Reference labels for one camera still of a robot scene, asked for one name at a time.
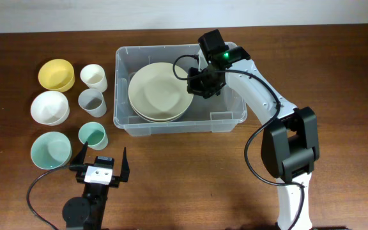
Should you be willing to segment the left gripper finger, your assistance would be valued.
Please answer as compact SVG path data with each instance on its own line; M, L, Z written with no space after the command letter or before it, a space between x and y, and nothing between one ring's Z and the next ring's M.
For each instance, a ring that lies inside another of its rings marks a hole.
M127 159L127 149L124 148L119 181L127 182L129 179L129 175L130 175L130 168L129 168L128 159Z
M79 151L79 153L75 156L75 158L70 162L70 170L71 171L83 171L86 166L84 165L84 159L86 157L86 152L88 149L88 141L86 141Z

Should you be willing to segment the beige plate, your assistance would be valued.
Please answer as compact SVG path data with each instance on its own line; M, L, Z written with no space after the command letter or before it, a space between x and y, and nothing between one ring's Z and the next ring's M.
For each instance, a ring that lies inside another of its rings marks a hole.
M153 123L165 123L165 122L172 122L175 121L179 118L182 117L182 115L184 115L184 113L186 113L186 111L188 110L188 108L190 107L190 105L188 105L187 107L185 107L179 114L177 114L176 116L171 116L167 119L158 119L158 118L151 118L149 116L145 116L144 114L142 114L141 112L139 112L137 110L137 107L134 107L133 105L131 105L132 109L143 119L145 119L146 121L149 122L153 122Z
M130 105L151 118L167 119L176 116L193 101L182 80L187 73L171 63L152 63L142 67L130 80Z

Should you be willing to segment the white plastic bowl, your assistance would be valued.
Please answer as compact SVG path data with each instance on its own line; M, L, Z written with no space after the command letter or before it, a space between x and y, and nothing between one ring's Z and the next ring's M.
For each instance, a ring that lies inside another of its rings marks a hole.
M39 124L56 126L69 116L70 106L67 97L58 91L39 94L31 104L31 117Z

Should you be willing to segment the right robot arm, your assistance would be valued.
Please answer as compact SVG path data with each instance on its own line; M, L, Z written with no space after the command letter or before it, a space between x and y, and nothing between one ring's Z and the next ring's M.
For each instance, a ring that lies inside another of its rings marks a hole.
M310 107L298 108L285 99L257 70L242 48L223 46L202 48L191 56L197 61L190 68L187 91L209 98L227 86L250 107L261 123L248 139L244 150L247 167L257 179L277 187L279 229L312 229L309 217L309 182L319 159L317 117ZM249 161L252 141L262 136L261 159L274 178L264 179Z

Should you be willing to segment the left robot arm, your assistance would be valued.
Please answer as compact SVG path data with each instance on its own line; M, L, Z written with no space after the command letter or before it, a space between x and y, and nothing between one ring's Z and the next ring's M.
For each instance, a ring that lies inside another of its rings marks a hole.
M81 196L69 199L63 206L62 216L67 229L101 229L109 189L118 188L129 178L126 149L118 176L113 175L113 158L97 156L92 164L85 163L87 149L88 143L85 142L70 163L70 170L76 172L75 178L84 185L84 190Z

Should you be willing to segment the clear plastic storage container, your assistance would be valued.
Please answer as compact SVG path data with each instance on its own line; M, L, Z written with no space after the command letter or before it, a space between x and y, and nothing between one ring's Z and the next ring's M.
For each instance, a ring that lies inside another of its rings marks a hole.
M151 123L132 109L128 85L140 68L157 62L172 63L183 54L196 54L198 44L124 46L116 51L114 84L114 125L133 137L185 132L230 132L247 118L247 106L228 86L218 96L195 96L190 107L177 120Z

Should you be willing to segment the mint green plastic bowl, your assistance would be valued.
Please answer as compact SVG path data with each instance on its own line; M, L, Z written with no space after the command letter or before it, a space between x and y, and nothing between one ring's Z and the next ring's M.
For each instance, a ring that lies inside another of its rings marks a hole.
M30 155L35 166L50 170L69 162L72 147L66 135L60 132L47 132L35 140Z

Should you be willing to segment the mint green plastic cup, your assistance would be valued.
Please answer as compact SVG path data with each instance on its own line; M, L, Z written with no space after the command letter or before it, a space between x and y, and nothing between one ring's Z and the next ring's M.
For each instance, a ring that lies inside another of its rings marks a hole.
M103 150L107 147L109 140L103 125L97 122L89 122L81 126L78 137L81 143L88 143L93 150Z

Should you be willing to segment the grey translucent plastic cup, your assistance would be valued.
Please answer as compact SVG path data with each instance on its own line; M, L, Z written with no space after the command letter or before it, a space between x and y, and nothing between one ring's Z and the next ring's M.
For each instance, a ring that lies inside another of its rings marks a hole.
M102 92L97 89L86 89L78 97L79 106L92 117L100 118L107 112Z

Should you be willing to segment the cream plastic cup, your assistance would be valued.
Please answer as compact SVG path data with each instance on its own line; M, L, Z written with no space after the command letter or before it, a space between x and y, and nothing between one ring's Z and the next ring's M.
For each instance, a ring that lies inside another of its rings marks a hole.
M80 78L88 88L97 89L101 93L107 89L107 78L104 69L98 64L86 65L80 72Z

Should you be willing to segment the yellow plastic bowl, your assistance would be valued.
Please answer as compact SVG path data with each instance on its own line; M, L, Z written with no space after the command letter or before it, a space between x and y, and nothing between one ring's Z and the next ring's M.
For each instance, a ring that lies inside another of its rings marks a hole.
M38 72L40 85L51 91L65 92L75 83L73 65L65 59L53 59L46 62Z

